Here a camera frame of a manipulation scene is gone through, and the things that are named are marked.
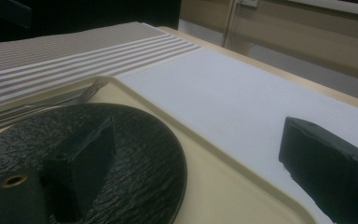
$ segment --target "textured plate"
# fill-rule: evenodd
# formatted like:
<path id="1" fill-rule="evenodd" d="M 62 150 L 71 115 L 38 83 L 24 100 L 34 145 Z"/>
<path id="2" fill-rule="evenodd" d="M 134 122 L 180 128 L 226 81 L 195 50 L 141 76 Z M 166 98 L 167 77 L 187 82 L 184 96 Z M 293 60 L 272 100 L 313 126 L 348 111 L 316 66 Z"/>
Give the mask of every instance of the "textured plate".
<path id="1" fill-rule="evenodd" d="M 116 163 L 81 223 L 172 223 L 186 190 L 184 152 L 164 123 L 129 106 L 74 105 L 9 128 L 0 133 L 0 176 L 41 170 L 43 157 L 61 140 L 88 120 L 108 115 L 115 119 Z"/>

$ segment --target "beige tray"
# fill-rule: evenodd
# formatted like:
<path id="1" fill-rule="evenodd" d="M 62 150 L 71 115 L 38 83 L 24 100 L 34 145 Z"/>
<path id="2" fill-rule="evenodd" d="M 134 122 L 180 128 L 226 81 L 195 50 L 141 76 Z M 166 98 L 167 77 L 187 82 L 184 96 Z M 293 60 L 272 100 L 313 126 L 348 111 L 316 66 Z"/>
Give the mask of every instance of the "beige tray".
<path id="1" fill-rule="evenodd" d="M 115 103 L 143 109 L 164 121 L 186 154 L 186 196 L 174 223 L 316 223 L 299 203 L 199 137 L 119 80 L 109 81 L 91 103 Z M 46 91 L 6 105 L 0 110 L 88 86 L 95 78 Z"/>

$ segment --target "silverware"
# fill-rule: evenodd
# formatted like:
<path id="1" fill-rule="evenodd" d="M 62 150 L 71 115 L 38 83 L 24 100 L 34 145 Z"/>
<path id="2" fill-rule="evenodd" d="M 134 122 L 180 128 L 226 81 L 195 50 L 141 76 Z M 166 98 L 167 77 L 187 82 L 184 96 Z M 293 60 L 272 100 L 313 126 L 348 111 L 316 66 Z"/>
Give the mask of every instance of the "silverware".
<path id="1" fill-rule="evenodd" d="M 9 110 L 2 111 L 0 112 L 0 129 L 54 108 L 85 103 L 88 101 L 89 98 L 95 95 L 95 93 L 97 93 L 101 87 L 105 86 L 106 84 L 107 81 L 97 79 L 91 86 L 89 86 L 85 91 L 83 91 L 83 93 L 81 93 L 77 97 L 61 100 L 55 104 L 20 105 Z"/>

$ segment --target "metal utensil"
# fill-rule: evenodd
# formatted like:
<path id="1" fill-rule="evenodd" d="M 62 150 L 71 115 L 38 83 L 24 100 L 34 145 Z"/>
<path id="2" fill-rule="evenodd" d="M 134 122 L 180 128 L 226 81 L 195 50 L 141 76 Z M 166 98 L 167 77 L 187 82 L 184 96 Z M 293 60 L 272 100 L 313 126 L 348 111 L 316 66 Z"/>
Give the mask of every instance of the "metal utensil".
<path id="1" fill-rule="evenodd" d="M 9 110 L 2 111 L 0 112 L 0 129 L 54 108 L 85 103 L 88 101 L 89 98 L 95 95 L 95 93 L 97 93 L 101 87 L 105 86 L 106 84 L 107 81 L 97 79 L 91 86 L 89 86 L 83 93 L 78 95 L 76 98 L 61 101 L 56 104 L 21 105 Z"/>

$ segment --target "striped cloth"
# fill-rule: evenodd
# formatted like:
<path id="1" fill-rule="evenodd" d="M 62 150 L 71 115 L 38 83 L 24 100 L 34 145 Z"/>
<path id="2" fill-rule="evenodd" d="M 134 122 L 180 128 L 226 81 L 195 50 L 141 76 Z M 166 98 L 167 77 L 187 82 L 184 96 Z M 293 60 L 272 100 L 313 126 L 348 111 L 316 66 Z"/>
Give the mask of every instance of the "striped cloth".
<path id="1" fill-rule="evenodd" d="M 0 104 L 87 77 L 123 76 L 198 49 L 138 22 L 0 43 Z"/>

